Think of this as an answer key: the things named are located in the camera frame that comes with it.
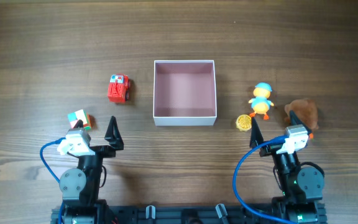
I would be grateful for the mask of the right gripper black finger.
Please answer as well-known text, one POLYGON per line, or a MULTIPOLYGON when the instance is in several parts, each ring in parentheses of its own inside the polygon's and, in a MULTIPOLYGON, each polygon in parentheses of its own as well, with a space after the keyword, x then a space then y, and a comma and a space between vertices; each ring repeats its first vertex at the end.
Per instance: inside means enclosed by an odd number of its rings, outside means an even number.
POLYGON ((250 135, 250 148, 255 148, 256 146, 264 142, 260 128, 254 117, 251 118, 251 135, 250 135))
POLYGON ((307 125, 302 122, 299 117, 297 117, 297 115, 295 114, 295 112, 293 110, 290 111, 290 124, 292 126, 295 126, 295 125, 302 125, 305 127, 305 129, 307 130, 307 133, 308 134, 311 134, 311 129, 309 127, 307 127, 307 125))

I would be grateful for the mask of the multicolour puzzle cube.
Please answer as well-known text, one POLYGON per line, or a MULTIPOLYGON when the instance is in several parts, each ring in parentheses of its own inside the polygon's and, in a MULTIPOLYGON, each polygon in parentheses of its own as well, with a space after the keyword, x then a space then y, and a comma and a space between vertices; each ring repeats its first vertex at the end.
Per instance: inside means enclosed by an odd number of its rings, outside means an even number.
POLYGON ((69 113, 67 116, 68 116, 68 120, 69 120, 71 128, 74 128, 75 124, 79 120, 82 120, 83 127, 85 129, 91 129, 90 116, 85 110, 78 110, 76 112, 69 113))

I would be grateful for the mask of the brown plush toy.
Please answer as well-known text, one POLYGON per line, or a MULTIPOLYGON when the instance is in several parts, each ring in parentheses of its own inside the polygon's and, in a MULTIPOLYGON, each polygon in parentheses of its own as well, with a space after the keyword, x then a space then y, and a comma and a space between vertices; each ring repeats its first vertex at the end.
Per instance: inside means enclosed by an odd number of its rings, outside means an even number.
POLYGON ((314 138, 313 131, 319 128, 318 108, 314 100, 308 98, 293 100, 291 103, 285 105, 284 110, 287 114, 287 117, 285 118, 286 122, 293 124, 290 116, 290 111, 293 111, 305 127, 310 130, 309 138, 314 138))

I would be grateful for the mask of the yellow round waffle toy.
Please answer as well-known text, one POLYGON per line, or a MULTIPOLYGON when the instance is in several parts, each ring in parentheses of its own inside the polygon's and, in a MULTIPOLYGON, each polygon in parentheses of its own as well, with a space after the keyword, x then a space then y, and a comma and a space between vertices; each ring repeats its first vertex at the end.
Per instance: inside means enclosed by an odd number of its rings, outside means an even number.
POLYGON ((240 131, 248 131, 252 128, 252 118, 248 114, 242 114, 236 119, 236 128, 240 131))

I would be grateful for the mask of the yellow duck toy blue cap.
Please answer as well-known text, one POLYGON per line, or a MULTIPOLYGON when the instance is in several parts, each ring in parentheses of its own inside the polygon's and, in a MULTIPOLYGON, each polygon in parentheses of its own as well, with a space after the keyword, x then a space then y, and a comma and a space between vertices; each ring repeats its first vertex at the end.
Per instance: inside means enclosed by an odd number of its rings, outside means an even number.
POLYGON ((269 100, 272 87, 265 82, 256 84, 253 91, 254 98, 249 100, 250 106, 253 112, 249 115, 251 118, 256 114, 262 114, 264 120, 269 120, 267 112, 271 106, 275 106, 272 101, 269 100))

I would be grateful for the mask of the red toy fire truck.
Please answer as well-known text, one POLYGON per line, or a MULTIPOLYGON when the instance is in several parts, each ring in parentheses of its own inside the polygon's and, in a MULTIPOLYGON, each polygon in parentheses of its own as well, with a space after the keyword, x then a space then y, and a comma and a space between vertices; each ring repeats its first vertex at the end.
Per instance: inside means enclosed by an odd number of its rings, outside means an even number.
POLYGON ((131 81, 125 74, 111 75, 107 97, 113 103, 125 103, 129 100, 129 88, 131 81))

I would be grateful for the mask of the white cardboard box pink interior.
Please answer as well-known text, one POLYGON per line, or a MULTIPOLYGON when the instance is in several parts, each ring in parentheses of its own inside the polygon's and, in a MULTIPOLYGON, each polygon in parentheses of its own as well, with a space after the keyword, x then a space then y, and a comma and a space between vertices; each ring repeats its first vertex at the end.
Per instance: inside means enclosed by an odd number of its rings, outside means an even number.
POLYGON ((212 126, 217 111, 214 61, 154 62, 155 125, 212 126))

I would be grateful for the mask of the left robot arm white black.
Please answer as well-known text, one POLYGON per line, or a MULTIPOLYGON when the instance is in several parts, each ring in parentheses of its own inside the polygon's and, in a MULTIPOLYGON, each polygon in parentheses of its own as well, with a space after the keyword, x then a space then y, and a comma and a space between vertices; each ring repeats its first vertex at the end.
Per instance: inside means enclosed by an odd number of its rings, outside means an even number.
POLYGON ((106 175, 103 159, 113 158, 117 151, 124 149, 117 121, 111 117, 102 146, 91 146, 91 137, 78 121, 69 129, 58 145, 61 155, 69 154, 78 159, 76 168, 68 169, 60 177, 62 205, 58 212, 58 223, 117 223, 118 219, 107 202, 99 198, 99 189, 104 186, 101 180, 106 175))

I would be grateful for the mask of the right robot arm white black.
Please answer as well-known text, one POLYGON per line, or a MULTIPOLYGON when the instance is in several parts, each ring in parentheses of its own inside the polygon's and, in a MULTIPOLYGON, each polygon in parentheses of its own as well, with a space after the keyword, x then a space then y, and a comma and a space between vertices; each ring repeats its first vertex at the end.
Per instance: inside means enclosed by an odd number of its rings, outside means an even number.
POLYGON ((261 147, 261 157, 273 159, 273 174, 282 191, 272 199, 272 215, 295 223, 326 223, 323 203, 324 171, 312 162, 300 162, 296 154, 304 149, 312 133, 294 111, 290 111, 287 138, 261 147))

